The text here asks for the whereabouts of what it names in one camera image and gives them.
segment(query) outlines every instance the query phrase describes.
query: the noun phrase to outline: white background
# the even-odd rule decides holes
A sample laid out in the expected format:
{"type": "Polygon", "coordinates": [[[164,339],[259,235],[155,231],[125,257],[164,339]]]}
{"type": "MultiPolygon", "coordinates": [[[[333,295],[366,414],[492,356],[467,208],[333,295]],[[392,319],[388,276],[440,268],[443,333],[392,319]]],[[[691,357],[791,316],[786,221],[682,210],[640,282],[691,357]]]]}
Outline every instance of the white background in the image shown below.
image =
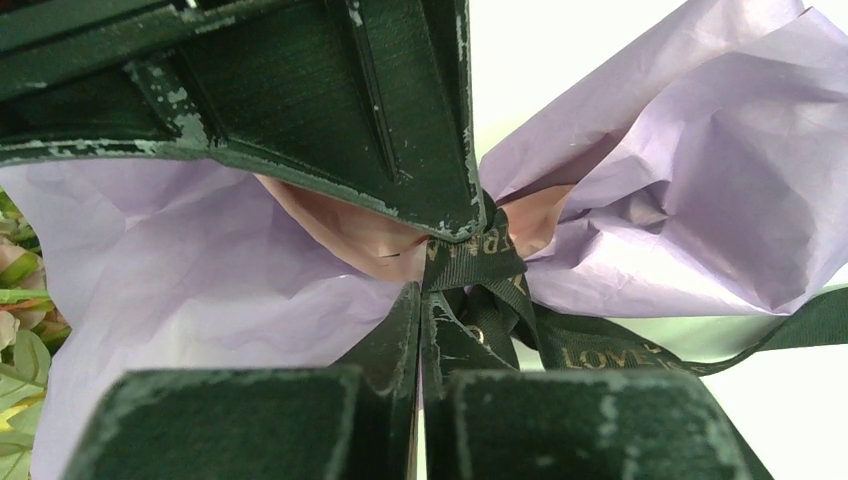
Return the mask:
{"type": "MultiPolygon", "coordinates": [[[[478,155],[682,3],[471,0],[478,155]]],[[[806,6],[848,32],[848,1],[806,6]]],[[[848,283],[843,280],[848,271],[839,277],[832,283],[848,283]]],[[[653,322],[651,330],[663,339],[685,340],[687,328],[681,322],[685,319],[653,322]]],[[[520,354],[522,367],[541,369],[538,356],[527,350],[520,354]]],[[[704,383],[776,480],[848,480],[846,370],[848,346],[783,350],[758,353],[704,383]]],[[[426,478],[422,434],[419,417],[421,479],[426,478]]]]}

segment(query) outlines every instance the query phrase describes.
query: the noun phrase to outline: green leaf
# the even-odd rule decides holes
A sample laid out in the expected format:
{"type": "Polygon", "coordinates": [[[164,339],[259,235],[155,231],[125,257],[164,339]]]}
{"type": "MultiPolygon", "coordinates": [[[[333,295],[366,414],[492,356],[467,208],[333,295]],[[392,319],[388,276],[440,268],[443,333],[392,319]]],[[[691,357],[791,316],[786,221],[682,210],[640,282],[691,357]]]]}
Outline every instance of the green leaf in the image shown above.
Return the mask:
{"type": "Polygon", "coordinates": [[[14,232],[9,237],[9,240],[11,240],[14,243],[20,243],[20,242],[29,240],[31,238],[35,238],[35,230],[32,229],[31,225],[25,225],[20,230],[18,230],[17,232],[14,232]]]}
{"type": "Polygon", "coordinates": [[[25,302],[34,298],[50,299],[47,290],[0,289],[0,304],[25,302]]]}
{"type": "Polygon", "coordinates": [[[38,255],[25,252],[14,262],[10,263],[5,270],[0,272],[0,285],[4,288],[14,288],[21,284],[27,277],[38,270],[38,255]]]}
{"type": "Polygon", "coordinates": [[[44,392],[44,385],[27,381],[8,365],[0,365],[0,412],[13,407],[21,400],[44,392]]]}
{"type": "Polygon", "coordinates": [[[21,433],[35,435],[35,429],[38,427],[38,419],[41,418],[41,408],[44,407],[44,400],[38,399],[23,410],[8,420],[9,425],[21,433]]]}
{"type": "Polygon", "coordinates": [[[0,480],[27,480],[33,440],[19,432],[0,433],[0,480]]]}
{"type": "Polygon", "coordinates": [[[0,432],[0,457],[16,455],[24,450],[32,450],[33,435],[15,431],[0,432]]]}
{"type": "Polygon", "coordinates": [[[15,337],[15,370],[26,380],[35,384],[47,384],[47,371],[50,369],[50,352],[41,343],[38,335],[19,330],[15,337]]]}
{"type": "Polygon", "coordinates": [[[23,216],[6,192],[0,192],[0,212],[3,213],[4,217],[15,220],[23,216]]]}

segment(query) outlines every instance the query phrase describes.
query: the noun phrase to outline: green ribbon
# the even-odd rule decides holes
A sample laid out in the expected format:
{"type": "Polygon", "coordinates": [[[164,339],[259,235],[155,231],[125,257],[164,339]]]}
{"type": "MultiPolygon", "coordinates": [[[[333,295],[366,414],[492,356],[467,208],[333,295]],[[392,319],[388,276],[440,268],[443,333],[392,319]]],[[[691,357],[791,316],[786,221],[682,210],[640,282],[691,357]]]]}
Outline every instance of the green ribbon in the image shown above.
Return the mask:
{"type": "MultiPolygon", "coordinates": [[[[558,313],[534,304],[524,277],[527,267],[509,237],[506,214],[487,194],[485,206],[488,223],[482,233],[462,243],[429,241],[422,289],[443,292],[469,333],[516,369],[513,336],[539,351],[546,370],[659,368],[697,376],[720,372],[762,350],[848,343],[848,289],[841,289],[812,299],[730,359],[681,360],[607,319],[558,313]]],[[[735,434],[755,478],[772,478],[744,438],[738,431],[735,434]]]]}

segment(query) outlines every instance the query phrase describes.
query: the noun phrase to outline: worn green surface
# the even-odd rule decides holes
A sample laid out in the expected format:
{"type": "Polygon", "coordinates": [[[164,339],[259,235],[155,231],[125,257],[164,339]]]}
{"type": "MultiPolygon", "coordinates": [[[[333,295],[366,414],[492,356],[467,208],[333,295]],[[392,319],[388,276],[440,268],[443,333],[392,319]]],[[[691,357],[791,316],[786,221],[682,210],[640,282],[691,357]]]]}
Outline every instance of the worn green surface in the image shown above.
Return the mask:
{"type": "Polygon", "coordinates": [[[479,230],[464,0],[79,17],[78,30],[0,45],[2,164],[212,158],[447,240],[479,230]]]}

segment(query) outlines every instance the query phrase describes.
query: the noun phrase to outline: gold lettering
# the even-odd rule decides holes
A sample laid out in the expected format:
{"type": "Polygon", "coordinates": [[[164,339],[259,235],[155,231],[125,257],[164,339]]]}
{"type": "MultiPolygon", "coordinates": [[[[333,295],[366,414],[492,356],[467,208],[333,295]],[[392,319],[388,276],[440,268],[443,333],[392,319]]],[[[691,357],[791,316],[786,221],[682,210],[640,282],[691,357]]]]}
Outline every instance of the gold lettering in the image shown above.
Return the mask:
{"type": "Polygon", "coordinates": [[[524,275],[516,275],[512,277],[512,284],[515,285],[515,288],[518,289],[524,295],[527,295],[527,292],[524,290],[524,287],[521,286],[521,279],[524,278],[524,275]]]}
{"type": "Polygon", "coordinates": [[[475,234],[473,237],[468,239],[468,253],[470,253],[472,257],[476,257],[477,253],[479,251],[480,251],[480,235],[475,234]]]}
{"type": "Polygon", "coordinates": [[[508,252],[512,250],[512,242],[510,241],[511,239],[509,238],[509,233],[504,232],[503,237],[501,238],[503,239],[504,244],[504,248],[501,249],[501,252],[508,252]]]}
{"type": "Polygon", "coordinates": [[[633,356],[636,358],[637,365],[653,365],[653,363],[649,362],[645,357],[645,354],[638,350],[630,350],[633,353],[633,356]]]}
{"type": "Polygon", "coordinates": [[[583,366],[585,366],[589,370],[600,370],[606,368],[607,357],[604,356],[602,353],[598,353],[594,350],[584,350],[583,352],[580,352],[580,363],[582,363],[583,366]],[[597,365],[589,361],[590,353],[595,355],[595,357],[598,359],[597,365]]]}
{"type": "Polygon", "coordinates": [[[439,246],[436,242],[430,242],[427,244],[427,256],[430,257],[430,261],[436,259],[436,255],[439,254],[439,246]]]}
{"type": "Polygon", "coordinates": [[[668,361],[668,360],[662,360],[662,359],[660,359],[660,358],[658,358],[658,359],[657,359],[657,361],[658,361],[658,362],[660,363],[660,365],[662,365],[662,366],[663,366],[663,368],[665,368],[666,370],[683,370],[683,367],[681,367],[680,365],[678,365],[678,364],[676,364],[676,363],[674,363],[674,362],[670,362],[670,361],[668,361]]]}
{"type": "Polygon", "coordinates": [[[574,364],[574,360],[571,359],[571,356],[568,354],[568,349],[562,347],[562,357],[565,359],[566,368],[575,368],[577,370],[582,370],[583,367],[574,364]]]}
{"type": "Polygon", "coordinates": [[[483,333],[483,330],[480,330],[480,327],[477,325],[469,325],[465,328],[474,335],[474,338],[476,338],[478,342],[485,344],[486,335],[483,333]]]}
{"type": "Polygon", "coordinates": [[[500,240],[498,231],[492,230],[492,233],[486,235],[486,238],[483,239],[483,251],[488,255],[498,253],[498,240],[500,240]]]}
{"type": "Polygon", "coordinates": [[[624,367],[627,365],[627,350],[621,351],[621,356],[616,355],[615,352],[607,350],[606,354],[609,358],[612,359],[619,367],[624,367]]]}

